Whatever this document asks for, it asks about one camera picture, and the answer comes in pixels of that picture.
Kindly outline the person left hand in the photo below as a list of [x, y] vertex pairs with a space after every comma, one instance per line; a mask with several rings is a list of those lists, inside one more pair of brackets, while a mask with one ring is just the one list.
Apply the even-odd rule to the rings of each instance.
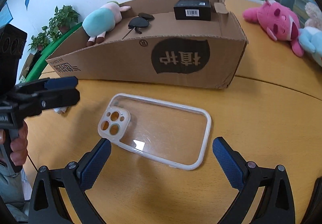
[[23, 126], [18, 131], [18, 138], [13, 140], [10, 144], [12, 153], [10, 158], [15, 166], [22, 166], [27, 159], [28, 156], [28, 126], [25, 121], [23, 121]]

